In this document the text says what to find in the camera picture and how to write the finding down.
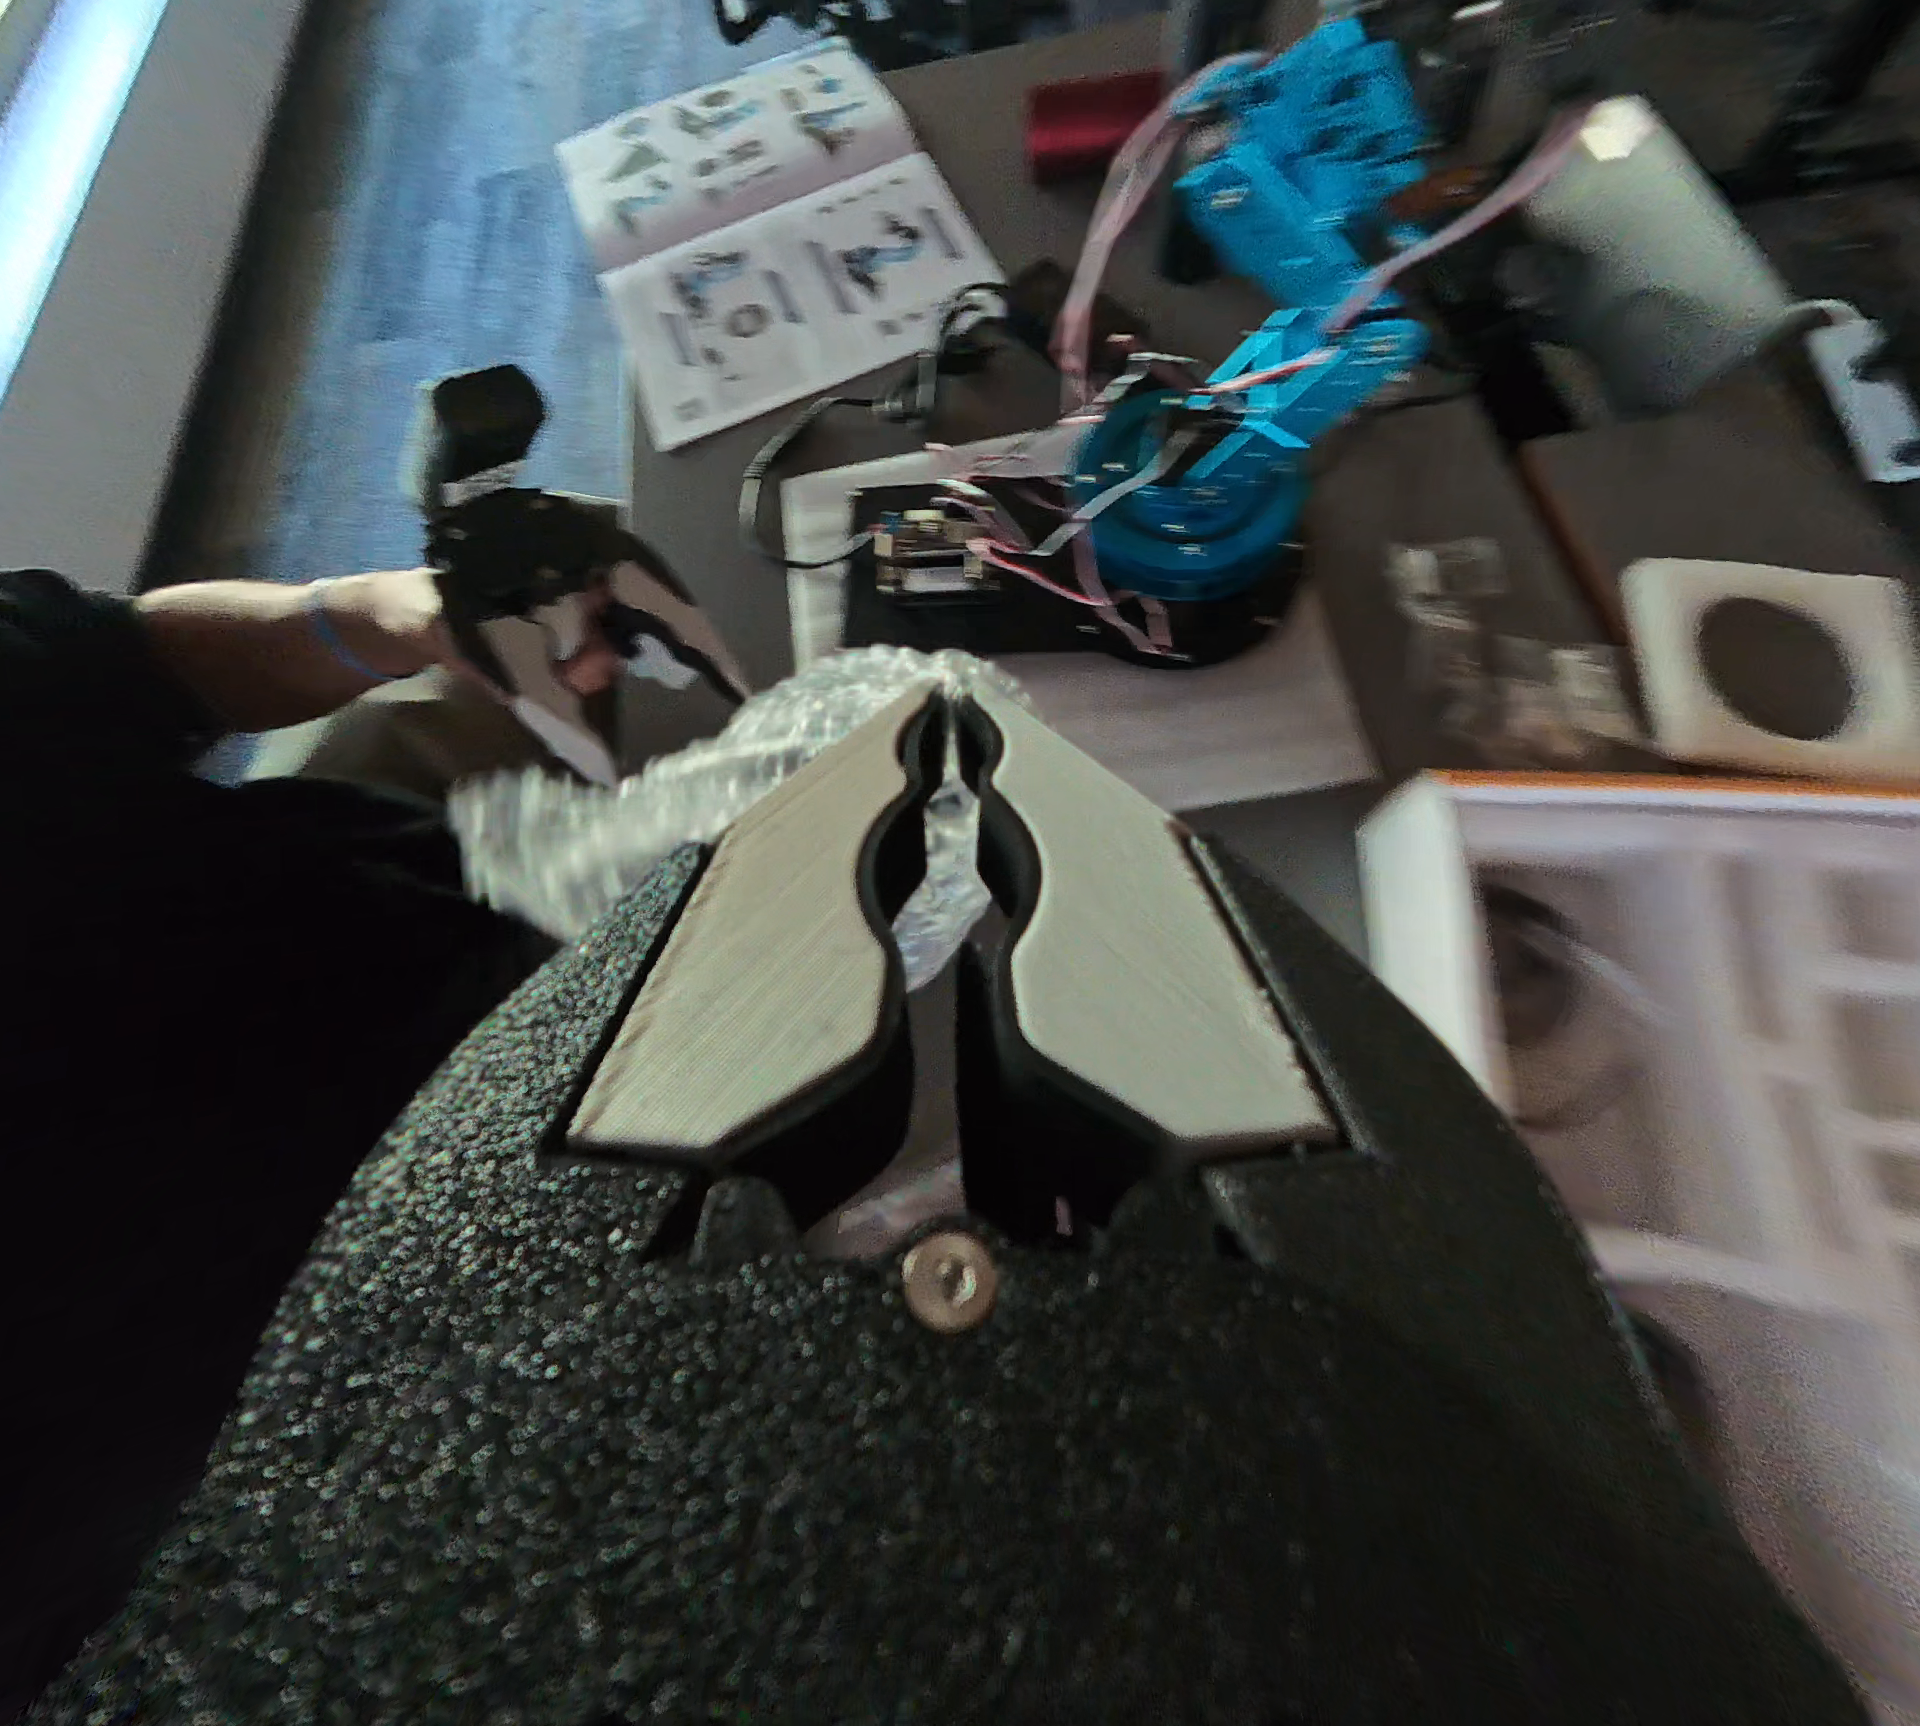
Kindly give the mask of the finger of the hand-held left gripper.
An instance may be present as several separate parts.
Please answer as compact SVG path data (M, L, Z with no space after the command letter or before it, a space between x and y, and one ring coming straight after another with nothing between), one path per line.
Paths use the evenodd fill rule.
M565 678L567 630L578 617L492 617L462 623L462 663L556 763L595 786L614 786L616 760Z
M639 678L704 683L728 706L753 696L732 649L672 567L634 534L613 534L599 628Z

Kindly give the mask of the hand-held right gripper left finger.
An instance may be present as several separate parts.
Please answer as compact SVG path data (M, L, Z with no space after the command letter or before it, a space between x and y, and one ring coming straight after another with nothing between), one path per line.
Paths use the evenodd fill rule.
M567 1148L781 1193L800 1233L909 1135L896 923L928 875L943 691L912 685L703 853L567 1125Z

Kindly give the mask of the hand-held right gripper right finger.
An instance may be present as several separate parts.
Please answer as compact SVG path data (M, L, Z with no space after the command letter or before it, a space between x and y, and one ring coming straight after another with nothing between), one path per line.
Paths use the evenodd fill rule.
M1336 1144L1189 828L1003 693L955 730L1003 915L957 1026L969 1209L1012 1238L1076 1236L1141 1186Z

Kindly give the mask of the clear bubble wrap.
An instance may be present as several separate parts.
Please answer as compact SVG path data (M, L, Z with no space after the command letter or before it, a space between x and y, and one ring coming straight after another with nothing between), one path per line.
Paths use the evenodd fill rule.
M697 879L704 853L758 800L919 685L940 689L948 719L1001 676L962 652L870 644L758 693L718 737L616 786L470 780L448 803L468 893L574 945L625 899L660 896L669 875ZM895 923L906 991L948 967L990 905L980 804L957 760L958 742L947 738L945 778L925 804L926 876Z

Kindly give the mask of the person's left forearm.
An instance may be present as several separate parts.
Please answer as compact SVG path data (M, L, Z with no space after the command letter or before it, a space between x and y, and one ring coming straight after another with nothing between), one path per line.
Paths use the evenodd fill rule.
M162 586L132 598L156 663L224 734L335 714L372 691L335 665L307 621L307 588L252 580Z

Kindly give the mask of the person's left hand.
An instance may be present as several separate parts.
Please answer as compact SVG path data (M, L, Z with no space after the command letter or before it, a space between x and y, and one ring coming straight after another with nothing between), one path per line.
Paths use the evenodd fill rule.
M432 568L362 573L335 580L329 588L329 610L354 658L382 678L415 678L458 661Z

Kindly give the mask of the person's khaki pants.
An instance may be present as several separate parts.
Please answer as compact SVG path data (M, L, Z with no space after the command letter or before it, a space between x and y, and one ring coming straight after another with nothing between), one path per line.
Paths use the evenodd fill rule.
M546 763L530 732L467 674L432 666L372 687L342 710L262 734L247 782L324 780L422 803Z

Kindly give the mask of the blue wristband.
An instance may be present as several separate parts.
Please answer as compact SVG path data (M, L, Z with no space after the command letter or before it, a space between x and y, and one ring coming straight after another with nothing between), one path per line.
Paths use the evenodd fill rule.
M369 658L362 658L354 650L349 636L340 630L340 626L333 617L333 610L329 605L327 580L308 583L304 591L303 613L304 613L307 626L313 639L316 640L318 649L324 652L327 658L331 658L335 665L345 669L349 674L356 676L362 683L381 685L381 687L392 685L405 678L405 674L392 674L381 666L375 666Z

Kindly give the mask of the white foam sheet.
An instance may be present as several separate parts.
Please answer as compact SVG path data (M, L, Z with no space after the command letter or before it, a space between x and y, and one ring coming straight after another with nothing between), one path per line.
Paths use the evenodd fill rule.
M870 488L937 485L1021 447L1003 437L937 444L781 483L781 530L796 558L825 558L853 533ZM841 649L851 565L787 573L789 673ZM1246 654L1201 673L1102 652L993 658L1031 710L1167 812L1260 803L1378 778L1325 610L1305 588Z

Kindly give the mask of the white instruction booklet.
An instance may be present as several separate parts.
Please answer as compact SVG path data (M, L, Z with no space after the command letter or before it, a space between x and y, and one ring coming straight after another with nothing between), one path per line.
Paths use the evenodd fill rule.
M554 146L658 453L902 364L1003 267L828 39Z

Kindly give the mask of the small clear parts bag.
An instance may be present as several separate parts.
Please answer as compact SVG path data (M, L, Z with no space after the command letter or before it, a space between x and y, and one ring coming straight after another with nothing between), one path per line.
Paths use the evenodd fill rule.
M1405 624L1406 683L1475 760L1572 771L1643 745L1614 647L1499 626L1516 596L1496 538L1393 540L1383 568Z

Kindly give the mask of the white cardboard box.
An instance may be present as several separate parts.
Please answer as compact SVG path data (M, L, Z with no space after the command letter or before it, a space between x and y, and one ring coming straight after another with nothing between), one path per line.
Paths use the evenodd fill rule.
M1695 1464L1917 1722L1917 792L1429 774L1357 876L1372 971L1519 1128Z

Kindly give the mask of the white foam block with hole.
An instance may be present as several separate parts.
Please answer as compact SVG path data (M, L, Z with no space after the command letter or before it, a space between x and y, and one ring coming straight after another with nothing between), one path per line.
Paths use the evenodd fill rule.
M1902 583L1778 565L1645 558L1620 578L1648 734L1669 758L1776 778L1917 786L1917 643ZM1710 621L1771 610L1836 661L1821 732L1745 712L1716 683Z

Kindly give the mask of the dark red cylinder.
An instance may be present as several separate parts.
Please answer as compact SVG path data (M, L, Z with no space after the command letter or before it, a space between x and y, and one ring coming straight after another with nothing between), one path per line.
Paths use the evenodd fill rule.
M1105 179L1167 93L1159 68L1083 74L1031 87L1022 97L1021 150L1031 182L1055 188Z

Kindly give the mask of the grey cylindrical container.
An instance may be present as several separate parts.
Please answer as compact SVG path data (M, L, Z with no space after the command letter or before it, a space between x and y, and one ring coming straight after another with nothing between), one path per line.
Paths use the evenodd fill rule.
M1805 324L1795 291L1646 99L1596 102L1519 217L1519 299L1620 419L1682 410Z

